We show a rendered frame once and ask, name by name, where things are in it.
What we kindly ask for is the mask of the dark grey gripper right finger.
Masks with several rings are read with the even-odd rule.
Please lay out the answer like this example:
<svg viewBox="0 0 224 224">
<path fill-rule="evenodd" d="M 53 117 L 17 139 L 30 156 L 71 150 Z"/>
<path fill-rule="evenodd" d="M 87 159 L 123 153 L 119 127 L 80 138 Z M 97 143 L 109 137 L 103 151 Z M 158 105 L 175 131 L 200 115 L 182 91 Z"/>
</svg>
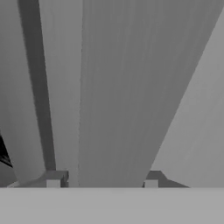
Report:
<svg viewBox="0 0 224 224">
<path fill-rule="evenodd" d="M 186 188 L 176 181 L 168 179 L 161 171 L 150 171 L 143 182 L 144 188 Z"/>
</svg>

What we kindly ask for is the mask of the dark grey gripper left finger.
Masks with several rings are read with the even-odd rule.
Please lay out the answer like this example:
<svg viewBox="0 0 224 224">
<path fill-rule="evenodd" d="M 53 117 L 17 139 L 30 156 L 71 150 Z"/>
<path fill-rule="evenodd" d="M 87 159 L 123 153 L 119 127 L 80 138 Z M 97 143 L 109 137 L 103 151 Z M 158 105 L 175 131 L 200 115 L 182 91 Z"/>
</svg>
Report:
<svg viewBox="0 0 224 224">
<path fill-rule="evenodd" d="M 46 171 L 42 176 L 37 179 L 28 181 L 23 184 L 14 182 L 8 185 L 11 187 L 21 187 L 21 188 L 61 188 L 68 187 L 68 171 Z"/>
</svg>

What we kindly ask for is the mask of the grey fridge door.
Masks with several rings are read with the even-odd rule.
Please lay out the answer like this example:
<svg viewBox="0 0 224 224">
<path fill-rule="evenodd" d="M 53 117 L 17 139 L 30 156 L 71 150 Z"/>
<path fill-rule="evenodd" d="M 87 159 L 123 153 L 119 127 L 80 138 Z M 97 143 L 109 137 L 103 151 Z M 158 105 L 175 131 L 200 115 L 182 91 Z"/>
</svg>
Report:
<svg viewBox="0 0 224 224">
<path fill-rule="evenodd" d="M 79 184 L 143 184 L 224 0 L 83 0 Z"/>
<path fill-rule="evenodd" d="M 55 171 L 78 186 L 82 0 L 39 0 Z M 45 168 L 18 0 L 0 0 L 0 135 L 19 184 Z"/>
</svg>

